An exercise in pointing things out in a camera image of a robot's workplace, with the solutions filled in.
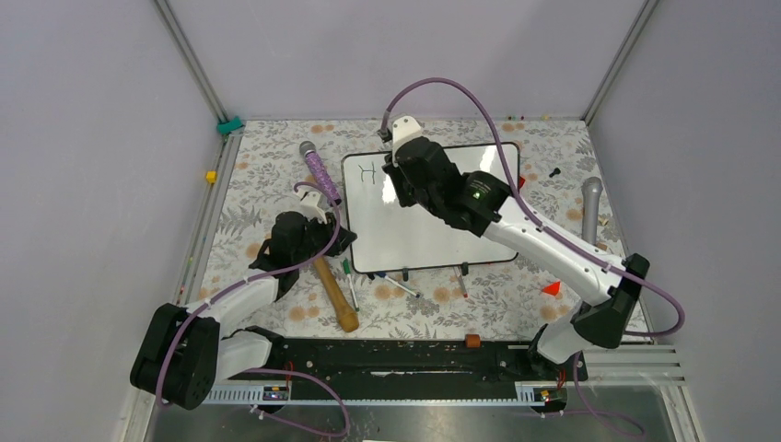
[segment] purple microphone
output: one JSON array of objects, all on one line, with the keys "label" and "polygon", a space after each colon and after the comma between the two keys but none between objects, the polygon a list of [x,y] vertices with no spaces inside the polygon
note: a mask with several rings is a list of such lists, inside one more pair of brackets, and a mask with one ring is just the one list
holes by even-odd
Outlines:
[{"label": "purple microphone", "polygon": [[328,171],[325,169],[325,165],[322,164],[322,159],[317,155],[314,143],[305,141],[298,147],[298,151],[304,156],[304,162],[307,163],[309,171],[312,172],[312,176],[315,177],[315,180],[320,187],[322,187],[322,189],[325,190],[325,193],[337,204],[341,204],[342,197],[339,196],[339,191],[336,190],[336,186],[333,185],[331,177],[328,176]]}]

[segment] whiteboard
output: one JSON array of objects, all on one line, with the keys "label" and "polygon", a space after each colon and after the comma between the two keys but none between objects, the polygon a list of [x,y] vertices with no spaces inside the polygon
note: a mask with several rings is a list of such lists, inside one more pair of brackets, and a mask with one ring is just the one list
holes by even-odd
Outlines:
[{"label": "whiteboard", "polygon": [[[502,148],[517,185],[518,147],[503,143]],[[495,145],[446,147],[445,151],[461,173],[483,170],[507,182]],[[347,224],[358,235],[350,247],[357,272],[390,272],[515,259],[515,251],[470,232],[448,227],[420,205],[401,207],[391,177],[382,171],[387,154],[354,154],[342,160]]]}]

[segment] teal clip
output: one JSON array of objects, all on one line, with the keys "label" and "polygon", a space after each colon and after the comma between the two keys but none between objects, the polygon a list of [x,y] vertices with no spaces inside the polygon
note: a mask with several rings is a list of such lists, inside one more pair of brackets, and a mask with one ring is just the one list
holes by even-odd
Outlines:
[{"label": "teal clip", "polygon": [[217,125],[217,131],[220,132],[221,135],[227,135],[231,132],[237,130],[239,127],[243,126],[244,123],[241,122],[241,118],[234,117],[233,120],[229,122],[223,122],[221,124]]}]

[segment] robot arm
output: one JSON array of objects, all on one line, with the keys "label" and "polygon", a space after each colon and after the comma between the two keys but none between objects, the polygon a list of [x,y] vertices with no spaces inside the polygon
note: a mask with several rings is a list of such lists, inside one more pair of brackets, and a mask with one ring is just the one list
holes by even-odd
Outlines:
[{"label": "robot arm", "polygon": [[[250,268],[270,272],[304,262],[330,240],[335,227],[332,214],[319,208],[319,192],[300,192],[299,212],[277,216],[272,236],[265,240]],[[356,239],[341,228],[327,250],[336,256]],[[248,315],[284,296],[298,279],[298,270],[262,277],[250,275],[245,282],[231,286],[230,297],[200,313],[182,335],[170,360],[163,383],[163,399],[186,410],[197,407],[215,381],[230,378],[249,368],[265,366],[277,335],[239,328]],[[163,359],[180,325],[205,301],[183,307],[164,304],[157,309],[138,351],[130,382],[138,389],[155,393]]]},{"label": "robot arm", "polygon": [[[509,186],[491,174],[461,175],[442,146],[422,136],[410,116],[392,125],[392,150],[383,170],[390,176],[401,206],[422,205],[453,228],[469,230],[538,262],[569,285],[582,302],[568,315],[543,327],[532,352],[554,364],[590,345],[615,348],[621,342],[640,294],[640,286],[594,266],[539,227],[508,198]],[[627,260],[594,248],[535,212],[543,223],[613,267],[645,277],[648,262],[639,255]]]}]

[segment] black marker drawing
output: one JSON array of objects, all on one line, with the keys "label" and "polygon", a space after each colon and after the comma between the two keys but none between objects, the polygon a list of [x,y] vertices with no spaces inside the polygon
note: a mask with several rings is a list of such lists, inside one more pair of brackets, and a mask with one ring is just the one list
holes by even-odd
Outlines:
[{"label": "black marker drawing", "polygon": [[361,169],[361,182],[364,182],[364,172],[371,172],[371,183],[376,184],[374,182],[374,176],[377,174],[377,171],[374,169],[374,161],[371,162],[371,169],[364,169],[360,164],[358,165],[358,168]]}]

